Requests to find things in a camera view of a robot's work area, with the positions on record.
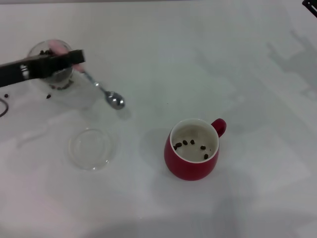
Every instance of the white surface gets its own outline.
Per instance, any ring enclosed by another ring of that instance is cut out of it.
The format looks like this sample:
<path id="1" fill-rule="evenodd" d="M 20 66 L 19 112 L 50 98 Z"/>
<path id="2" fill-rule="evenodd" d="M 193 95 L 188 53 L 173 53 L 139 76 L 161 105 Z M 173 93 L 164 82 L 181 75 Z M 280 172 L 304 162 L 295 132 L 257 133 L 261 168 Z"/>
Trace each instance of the white surface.
<path id="1" fill-rule="evenodd" d="M 122 112 L 102 100 L 78 111 L 28 83 L 0 90 L 10 94 L 1 238 L 316 236 L 317 19 L 301 1 L 6 5 L 0 22 L 1 63 L 59 38 L 127 101 Z M 167 135 L 185 118 L 228 123 L 201 181 L 164 164 Z M 115 138 L 105 169 L 68 163 L 73 124 Z"/>

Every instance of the black cable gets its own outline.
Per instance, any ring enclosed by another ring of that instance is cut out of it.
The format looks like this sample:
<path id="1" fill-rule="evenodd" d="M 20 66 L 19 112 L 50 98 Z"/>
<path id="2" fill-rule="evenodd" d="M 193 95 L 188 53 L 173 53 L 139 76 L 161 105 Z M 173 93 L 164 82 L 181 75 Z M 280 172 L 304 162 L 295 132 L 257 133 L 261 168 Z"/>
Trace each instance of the black cable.
<path id="1" fill-rule="evenodd" d="M 9 111 L 9 104 L 5 100 L 3 100 L 2 98 L 0 98 L 0 102 L 2 102 L 5 105 L 4 112 L 0 114 L 0 118 L 1 118 Z"/>

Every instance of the metal spoon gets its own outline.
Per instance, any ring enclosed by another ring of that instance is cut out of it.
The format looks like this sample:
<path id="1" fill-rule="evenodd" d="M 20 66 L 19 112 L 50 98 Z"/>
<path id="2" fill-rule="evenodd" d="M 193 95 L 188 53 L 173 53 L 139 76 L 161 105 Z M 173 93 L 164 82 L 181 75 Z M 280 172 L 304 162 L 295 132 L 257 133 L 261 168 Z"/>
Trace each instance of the metal spoon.
<path id="1" fill-rule="evenodd" d="M 88 78 L 88 80 L 95 85 L 96 87 L 98 87 L 105 95 L 106 101 L 109 103 L 109 105 L 116 109 L 116 110 L 120 110 L 122 108 L 125 107 L 125 102 L 124 102 L 124 98 L 113 91 L 106 91 L 99 83 L 97 83 L 93 77 L 86 71 L 83 71 L 83 74 Z"/>

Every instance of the mug handle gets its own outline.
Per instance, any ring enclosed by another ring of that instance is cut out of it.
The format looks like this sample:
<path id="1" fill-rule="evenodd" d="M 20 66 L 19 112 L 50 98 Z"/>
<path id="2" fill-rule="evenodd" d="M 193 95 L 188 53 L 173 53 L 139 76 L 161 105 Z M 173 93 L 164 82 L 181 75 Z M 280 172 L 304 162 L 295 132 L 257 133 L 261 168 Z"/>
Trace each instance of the mug handle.
<path id="1" fill-rule="evenodd" d="M 221 118 L 215 120 L 213 123 L 211 123 L 211 125 L 216 129 L 219 138 L 224 134 L 227 128 L 227 123 Z"/>

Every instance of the red mug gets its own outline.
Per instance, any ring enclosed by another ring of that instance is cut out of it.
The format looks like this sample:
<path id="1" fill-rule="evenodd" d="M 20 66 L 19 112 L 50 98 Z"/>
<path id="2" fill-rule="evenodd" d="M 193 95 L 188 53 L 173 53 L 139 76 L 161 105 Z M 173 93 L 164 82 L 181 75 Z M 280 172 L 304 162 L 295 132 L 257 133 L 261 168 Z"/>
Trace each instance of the red mug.
<path id="1" fill-rule="evenodd" d="M 227 124 L 217 119 L 209 124 L 201 119 L 186 119 L 170 132 L 164 149 L 165 163 L 180 179 L 199 180 L 216 166 L 219 155 L 219 138 Z"/>

